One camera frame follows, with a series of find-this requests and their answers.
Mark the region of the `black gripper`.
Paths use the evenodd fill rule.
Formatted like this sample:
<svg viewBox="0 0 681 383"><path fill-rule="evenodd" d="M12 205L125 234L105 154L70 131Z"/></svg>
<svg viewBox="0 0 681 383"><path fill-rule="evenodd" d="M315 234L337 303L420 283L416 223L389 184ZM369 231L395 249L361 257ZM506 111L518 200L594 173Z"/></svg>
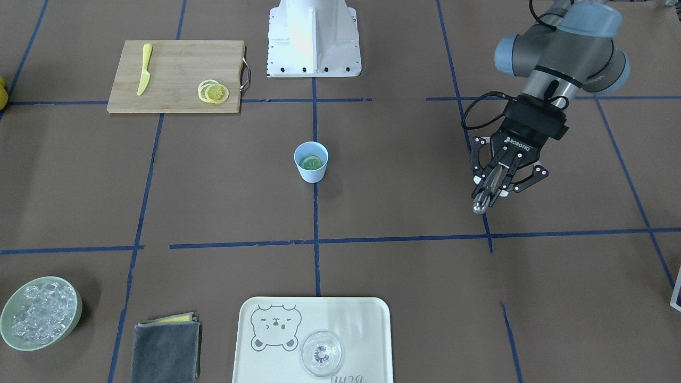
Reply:
<svg viewBox="0 0 681 383"><path fill-rule="evenodd" d="M491 137L475 136L471 143L471 169L477 183L471 197L485 199L489 197L489 208L497 199L504 198L510 192L520 193L549 176L549 171L542 165L539 155L545 139L532 143L529 138L500 127ZM491 160L480 163L480 151L485 145L491 146Z"/></svg>

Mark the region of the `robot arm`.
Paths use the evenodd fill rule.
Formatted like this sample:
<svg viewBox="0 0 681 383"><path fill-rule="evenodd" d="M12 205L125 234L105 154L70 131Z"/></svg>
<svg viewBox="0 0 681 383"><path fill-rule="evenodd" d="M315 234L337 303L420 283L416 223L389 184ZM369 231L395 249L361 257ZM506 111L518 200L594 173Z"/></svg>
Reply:
<svg viewBox="0 0 681 383"><path fill-rule="evenodd" d="M489 137L470 141L476 187L472 209L482 214L498 198L520 193L548 176L540 162L545 143L568 131L565 110L581 91L606 95L630 76L630 61L614 41L622 14L604 1L555 1L524 34L506 36L495 50L501 73L526 78L520 95L490 91L479 97L506 100Z"/></svg>

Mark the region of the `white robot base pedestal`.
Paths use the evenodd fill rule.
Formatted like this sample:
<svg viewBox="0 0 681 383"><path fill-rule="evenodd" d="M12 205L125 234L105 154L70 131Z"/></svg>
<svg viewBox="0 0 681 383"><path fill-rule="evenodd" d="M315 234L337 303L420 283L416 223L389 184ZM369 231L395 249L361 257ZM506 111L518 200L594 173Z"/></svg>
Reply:
<svg viewBox="0 0 681 383"><path fill-rule="evenodd" d="M281 1L268 21L268 77L361 75L357 12L346 1Z"/></svg>

